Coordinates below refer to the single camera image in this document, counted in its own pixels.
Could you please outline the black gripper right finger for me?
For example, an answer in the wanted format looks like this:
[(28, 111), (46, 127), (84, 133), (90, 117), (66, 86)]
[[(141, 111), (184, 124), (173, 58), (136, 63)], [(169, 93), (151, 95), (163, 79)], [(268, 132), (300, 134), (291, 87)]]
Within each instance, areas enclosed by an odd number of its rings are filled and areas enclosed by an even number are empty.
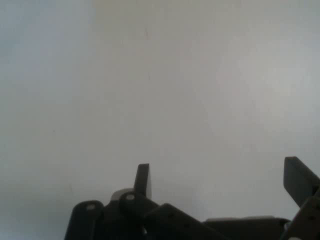
[(298, 157), (284, 159), (283, 186), (299, 210), (281, 236), (282, 240), (320, 238), (320, 178)]

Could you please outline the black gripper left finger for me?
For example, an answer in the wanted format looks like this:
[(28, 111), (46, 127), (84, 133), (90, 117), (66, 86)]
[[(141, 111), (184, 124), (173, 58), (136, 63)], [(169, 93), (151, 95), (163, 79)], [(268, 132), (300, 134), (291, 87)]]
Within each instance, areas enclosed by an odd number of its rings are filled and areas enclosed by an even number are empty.
[(133, 188), (113, 193), (110, 202), (77, 204), (66, 240), (223, 240), (225, 236), (178, 208), (151, 200), (148, 163), (139, 164)]

